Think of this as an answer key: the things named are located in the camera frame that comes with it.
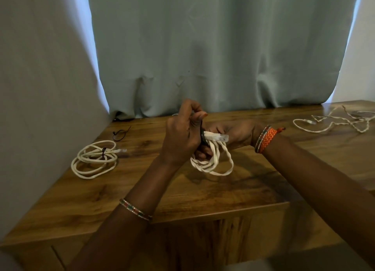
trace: right hand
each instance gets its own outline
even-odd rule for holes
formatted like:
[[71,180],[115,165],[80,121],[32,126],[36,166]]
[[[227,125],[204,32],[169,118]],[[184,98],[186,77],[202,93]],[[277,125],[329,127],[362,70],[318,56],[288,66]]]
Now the right hand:
[[[265,125],[255,119],[244,119],[203,123],[203,128],[205,131],[228,135],[227,147],[232,150],[246,145],[255,146]],[[211,156],[211,149],[204,145],[199,146],[195,151],[195,157],[199,160],[209,159]]]

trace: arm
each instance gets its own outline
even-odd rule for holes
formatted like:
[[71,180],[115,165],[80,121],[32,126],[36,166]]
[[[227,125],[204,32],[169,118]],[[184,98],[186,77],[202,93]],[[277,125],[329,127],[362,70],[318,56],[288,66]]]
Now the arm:
[[[199,103],[185,100],[179,115],[167,120],[160,155],[152,162],[125,199],[146,215],[152,215],[175,172],[197,149],[200,123],[207,116]],[[148,221],[118,205],[68,266],[74,270],[120,270],[137,250]]]
[[[229,135],[228,148],[254,146],[265,125],[255,120],[207,124]],[[196,157],[209,157],[201,147]],[[263,155],[323,220],[375,268],[375,197],[347,175],[277,134]]]

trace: coiled white cable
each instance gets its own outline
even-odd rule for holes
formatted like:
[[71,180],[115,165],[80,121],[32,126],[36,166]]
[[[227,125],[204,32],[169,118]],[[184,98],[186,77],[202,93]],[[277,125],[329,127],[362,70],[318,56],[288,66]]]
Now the coiled white cable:
[[[100,143],[112,143],[113,147],[111,149],[102,148],[97,146],[97,144]],[[71,164],[71,169],[79,178],[82,179],[94,179],[98,177],[99,175],[102,175],[104,173],[107,173],[108,171],[114,169],[117,165],[117,153],[119,152],[125,152],[126,149],[116,149],[116,143],[114,141],[97,141],[96,143],[92,143],[90,145],[85,146],[83,149],[81,149],[77,157],[73,159]],[[91,170],[91,171],[80,171],[77,169],[77,165],[80,162],[84,163],[93,163],[93,164],[102,164],[101,167]],[[102,172],[99,172],[103,170],[108,164],[112,164],[112,166]]]
[[[332,116],[332,113],[338,109],[338,108],[343,108],[345,113],[351,117],[353,119],[353,121],[350,121],[349,119],[347,118],[343,118],[343,117],[336,117],[336,116]],[[371,114],[374,114],[374,116],[372,117],[354,117],[352,116],[345,108],[345,106],[340,106],[340,107],[336,107],[334,108],[327,116],[315,116],[315,115],[311,115],[311,117],[315,120],[315,121],[311,121],[311,120],[306,120],[306,119],[294,119],[293,120],[293,124],[303,130],[303,131],[306,131],[306,132],[309,132],[309,133],[321,133],[321,132],[325,132],[327,130],[329,130],[332,126],[338,126],[338,125],[350,125],[352,126],[354,129],[356,129],[356,131],[360,132],[360,133],[364,133],[366,131],[368,131],[368,129],[370,128],[370,121],[372,119],[375,118],[375,112],[371,112],[371,111],[356,111],[356,113],[371,113]],[[323,130],[320,130],[320,131],[311,131],[311,130],[308,130],[308,129],[305,129],[303,127],[300,127],[296,124],[296,121],[302,121],[302,122],[306,122],[306,123],[309,123],[309,124],[312,124],[312,125],[316,125],[317,123],[319,122],[322,122],[323,120],[327,119],[327,118],[334,118],[334,119],[341,119],[341,120],[344,120],[345,123],[336,123],[336,122],[331,122],[330,125],[328,127],[326,127],[325,129]],[[360,123],[360,122],[366,122],[366,127],[361,130],[359,128],[357,128],[355,126],[356,123]]]
[[[210,148],[211,148],[212,153],[213,153],[213,156],[211,157],[211,159],[209,161],[207,161],[207,160],[200,161],[200,160],[197,160],[195,158],[195,155],[193,155],[190,158],[190,162],[193,165],[193,167],[195,167],[196,169],[198,169],[201,172],[208,172],[210,174],[217,175],[217,176],[225,176],[225,175],[228,175],[228,174],[232,173],[234,163],[233,163],[233,160],[232,160],[232,156],[227,149],[227,144],[224,141],[213,140],[215,138],[215,135],[222,136],[221,134],[204,132],[204,136],[206,138],[206,141],[210,145]],[[220,173],[217,173],[217,172],[213,171],[219,164],[219,158],[220,158],[219,145],[221,145],[223,150],[226,152],[226,154],[229,158],[229,162],[232,165],[232,167],[227,172],[225,172],[224,174],[220,174]]]

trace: forearm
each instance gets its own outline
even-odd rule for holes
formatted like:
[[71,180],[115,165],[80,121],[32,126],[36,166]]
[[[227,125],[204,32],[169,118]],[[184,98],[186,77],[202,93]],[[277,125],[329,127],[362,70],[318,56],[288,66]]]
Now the forearm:
[[263,155],[334,231],[375,265],[375,197],[285,136],[276,135]]
[[[152,215],[178,167],[157,157],[125,199]],[[129,265],[148,222],[118,205],[90,238],[68,270],[117,270]]]

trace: hand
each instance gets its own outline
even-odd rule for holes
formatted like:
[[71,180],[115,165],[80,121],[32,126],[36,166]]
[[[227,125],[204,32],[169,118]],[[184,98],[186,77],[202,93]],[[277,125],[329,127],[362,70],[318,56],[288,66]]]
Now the hand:
[[[205,131],[225,134],[229,136],[227,147],[229,150],[242,146],[255,146],[256,141],[265,125],[255,119],[245,119],[236,121],[212,122],[203,125]],[[195,151],[195,157],[204,160],[212,156],[209,147],[201,145]]]
[[173,167],[183,165],[201,143],[200,126],[207,113],[194,100],[186,99],[179,114],[166,121],[166,134],[160,153],[164,163]]

